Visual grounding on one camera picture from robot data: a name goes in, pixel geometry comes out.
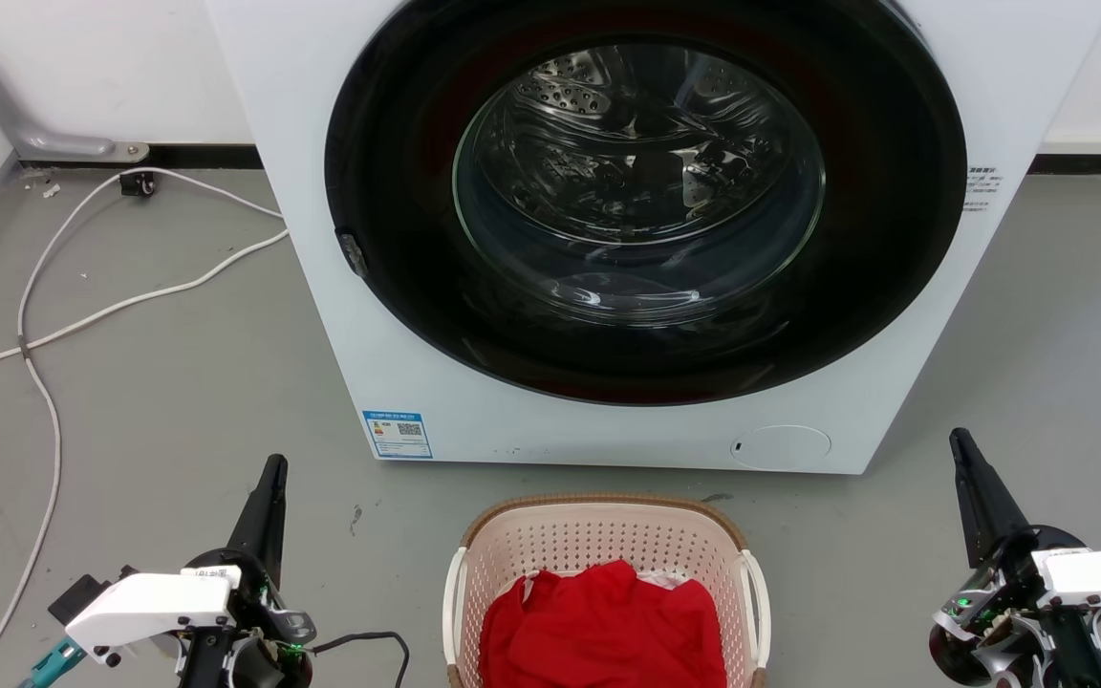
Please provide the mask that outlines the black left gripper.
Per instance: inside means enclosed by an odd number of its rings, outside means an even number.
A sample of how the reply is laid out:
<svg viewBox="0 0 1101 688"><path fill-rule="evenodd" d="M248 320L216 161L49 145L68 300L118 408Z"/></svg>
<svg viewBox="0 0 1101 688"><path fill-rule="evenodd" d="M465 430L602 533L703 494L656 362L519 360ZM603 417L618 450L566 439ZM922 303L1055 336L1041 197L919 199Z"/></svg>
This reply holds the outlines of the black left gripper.
<svg viewBox="0 0 1101 688"><path fill-rule="evenodd" d="M281 601L288 459L270 454L227 548L203 553L183 574L224 574L227 612L206 624L181 622L179 687L310 687L308 613Z"/></svg>

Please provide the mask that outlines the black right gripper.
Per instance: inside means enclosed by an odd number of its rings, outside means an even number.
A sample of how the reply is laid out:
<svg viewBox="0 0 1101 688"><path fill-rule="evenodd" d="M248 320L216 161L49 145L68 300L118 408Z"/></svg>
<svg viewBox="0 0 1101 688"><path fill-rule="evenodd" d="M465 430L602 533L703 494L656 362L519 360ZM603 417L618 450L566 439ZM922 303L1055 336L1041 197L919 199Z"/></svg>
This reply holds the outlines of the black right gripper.
<svg viewBox="0 0 1101 688"><path fill-rule="evenodd" d="M953 428L949 445L974 569L934 615L935 665L967 687L1101 687L1101 549L1026 528L970 432Z"/></svg>

